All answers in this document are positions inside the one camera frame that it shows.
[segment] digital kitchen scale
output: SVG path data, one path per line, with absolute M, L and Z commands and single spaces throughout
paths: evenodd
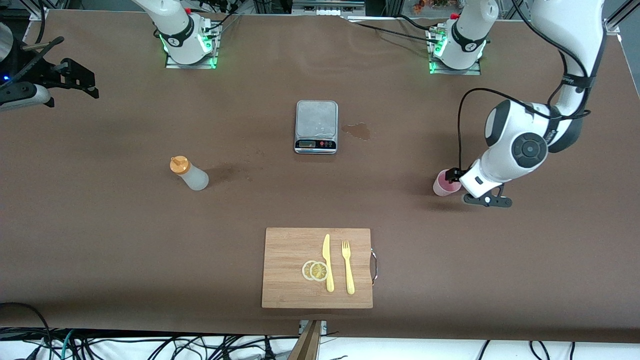
M 338 151 L 338 104 L 298 101 L 294 140 L 293 149 L 298 154 L 335 154 Z

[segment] yellow plastic knife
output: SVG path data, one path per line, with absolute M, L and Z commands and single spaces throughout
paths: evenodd
M 324 237 L 324 244 L 322 245 L 322 257 L 326 262 L 326 290 L 330 293 L 333 292 L 333 274 L 331 273 L 331 252 L 329 250 L 329 234 Z

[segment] liquid stain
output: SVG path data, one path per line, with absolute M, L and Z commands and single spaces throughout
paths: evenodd
M 363 140 L 368 140 L 371 138 L 371 132 L 369 131 L 367 124 L 363 122 L 359 122 L 355 125 L 343 125 L 342 131 Z

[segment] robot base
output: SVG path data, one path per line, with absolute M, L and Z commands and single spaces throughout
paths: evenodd
M 441 41 L 442 34 L 440 25 L 438 27 L 433 26 L 431 30 L 425 31 L 425 35 L 428 39 L 435 39 Z M 429 53 L 429 73 L 430 74 L 446 74 L 446 75 L 480 75 L 480 61 L 476 60 L 476 62 L 471 65 L 470 68 L 464 70 L 452 69 L 442 62 L 438 57 L 434 56 L 433 53 L 436 51 L 436 47 L 438 44 L 432 44 L 431 42 L 427 43 L 427 52 Z
M 211 21 L 211 24 L 215 25 L 216 23 L 219 23 L 219 21 Z M 211 37 L 211 39 L 205 40 L 203 41 L 203 43 L 205 44 L 205 46 L 211 46 L 212 51 L 205 57 L 203 57 L 200 61 L 185 65 L 175 62 L 175 60 L 173 60 L 171 56 L 167 54 L 166 60 L 164 62 L 164 67 L 167 69 L 215 69 L 216 67 L 218 67 L 218 54 L 220 52 L 221 35 L 222 26 L 218 26 L 217 28 L 209 32 L 208 36 Z

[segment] yellow plastic fork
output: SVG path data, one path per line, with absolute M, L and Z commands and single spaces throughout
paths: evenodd
M 353 275 L 351 274 L 351 263 L 349 263 L 349 259 L 351 259 L 351 249 L 349 248 L 349 242 L 342 242 L 342 257 L 344 258 L 344 265 L 347 268 L 347 293 L 349 295 L 353 295 L 356 292 L 356 287 L 353 285 Z

